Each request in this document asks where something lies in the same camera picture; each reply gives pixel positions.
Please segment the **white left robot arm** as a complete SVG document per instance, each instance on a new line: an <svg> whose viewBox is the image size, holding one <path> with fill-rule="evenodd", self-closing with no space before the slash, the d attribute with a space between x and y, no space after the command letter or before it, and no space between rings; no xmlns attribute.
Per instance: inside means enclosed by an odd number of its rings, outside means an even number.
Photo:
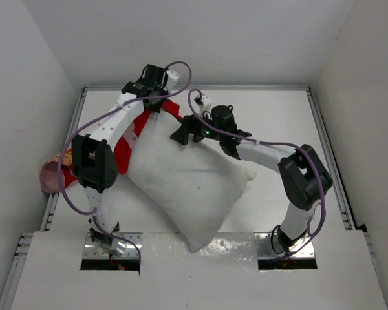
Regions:
<svg viewBox="0 0 388 310"><path fill-rule="evenodd" d="M111 115L72 141L73 173L86 194L91 214L90 235L104 252L120 257L126 246L113 234L119 230L110 187L118 176L114 148L134 120L146 110L159 112L164 96L180 76L169 68L147 65L135 82L122 89Z"/></svg>

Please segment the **white pillow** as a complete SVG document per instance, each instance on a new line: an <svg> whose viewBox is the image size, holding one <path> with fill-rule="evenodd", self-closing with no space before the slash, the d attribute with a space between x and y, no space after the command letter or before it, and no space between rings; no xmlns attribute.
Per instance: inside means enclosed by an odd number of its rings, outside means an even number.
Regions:
<svg viewBox="0 0 388 310"><path fill-rule="evenodd" d="M149 116L131 152L127 176L171 218L198 252L214 239L256 172L204 143L180 145L169 113Z"/></svg>

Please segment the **red patterned pillowcase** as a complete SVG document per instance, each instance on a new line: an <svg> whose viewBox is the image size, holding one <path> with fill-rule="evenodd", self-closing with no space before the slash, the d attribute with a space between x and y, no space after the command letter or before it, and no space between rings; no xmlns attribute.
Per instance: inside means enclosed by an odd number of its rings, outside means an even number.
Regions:
<svg viewBox="0 0 388 310"><path fill-rule="evenodd" d="M163 109L177 119L182 119L180 115L180 105L167 99L163 104ZM151 115L150 111L143 112L138 116L132 124L123 133L118 143L114 148L114 158L118 166L118 172L125 174L128 170L129 161L131 158L132 149L135 147L139 135L143 131L148 119ZM57 164L60 154L54 156L50 161L46 162L39 175L41 190L47 194L55 194L60 191L58 183ZM78 179L72 173L72 150L69 147L63 155L61 172L63 188L69 187L73 183L77 183Z"/></svg>

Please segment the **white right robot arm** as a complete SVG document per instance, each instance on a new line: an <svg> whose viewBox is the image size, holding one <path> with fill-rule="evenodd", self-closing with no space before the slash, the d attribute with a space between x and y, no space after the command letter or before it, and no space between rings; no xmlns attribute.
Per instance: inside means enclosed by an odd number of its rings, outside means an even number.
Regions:
<svg viewBox="0 0 388 310"><path fill-rule="evenodd" d="M218 105L201 116L184 116L170 138L181 145L215 140L226 155L278 173L289 200L285 218L274 231L279 246L288 252L308 236L316 204L332 187L332 178L313 147L257 141L237 126L231 105Z"/></svg>

